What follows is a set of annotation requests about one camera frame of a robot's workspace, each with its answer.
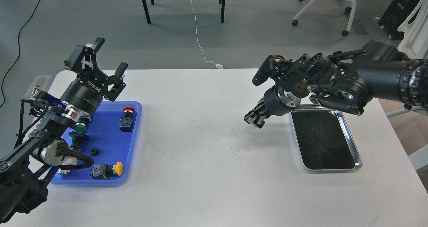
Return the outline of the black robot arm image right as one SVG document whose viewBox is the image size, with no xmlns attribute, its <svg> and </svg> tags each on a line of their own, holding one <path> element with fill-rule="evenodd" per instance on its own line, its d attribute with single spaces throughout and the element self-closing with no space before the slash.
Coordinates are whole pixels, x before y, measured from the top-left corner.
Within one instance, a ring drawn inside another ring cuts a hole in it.
<svg viewBox="0 0 428 227">
<path fill-rule="evenodd" d="M 361 115 L 373 98 L 427 109 L 427 60 L 411 59 L 396 47 L 370 40 L 362 49 L 325 56 L 304 54 L 296 60 L 269 55 L 252 79 L 255 86 L 269 78 L 266 90 L 244 121 L 262 128 L 272 115 L 296 110 L 301 99 L 315 105 Z"/>
</svg>

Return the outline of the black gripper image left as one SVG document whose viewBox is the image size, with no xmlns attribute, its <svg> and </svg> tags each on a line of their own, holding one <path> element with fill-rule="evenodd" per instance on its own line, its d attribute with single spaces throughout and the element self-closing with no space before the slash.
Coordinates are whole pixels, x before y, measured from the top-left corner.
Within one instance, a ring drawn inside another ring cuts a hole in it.
<svg viewBox="0 0 428 227">
<path fill-rule="evenodd" d="M 104 38 L 98 37 L 92 44 L 77 45 L 64 61 L 65 69 L 73 71 L 79 78 L 67 87 L 60 99 L 90 115 L 104 99 L 115 101 L 126 86 L 123 79 L 127 63 L 120 63 L 112 76 L 106 76 L 98 68 L 96 53 L 104 42 Z"/>
</svg>

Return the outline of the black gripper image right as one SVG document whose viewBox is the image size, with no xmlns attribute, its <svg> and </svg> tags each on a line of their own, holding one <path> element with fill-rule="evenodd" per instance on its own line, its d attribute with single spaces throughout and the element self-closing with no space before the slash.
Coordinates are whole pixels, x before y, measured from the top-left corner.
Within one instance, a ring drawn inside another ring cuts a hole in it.
<svg viewBox="0 0 428 227">
<path fill-rule="evenodd" d="M 263 103 L 258 103 L 255 108 L 244 116 L 247 124 L 262 128 L 265 119 L 270 116 L 283 116 L 297 109 L 301 99 L 282 88 L 269 88 L 263 95 Z"/>
</svg>

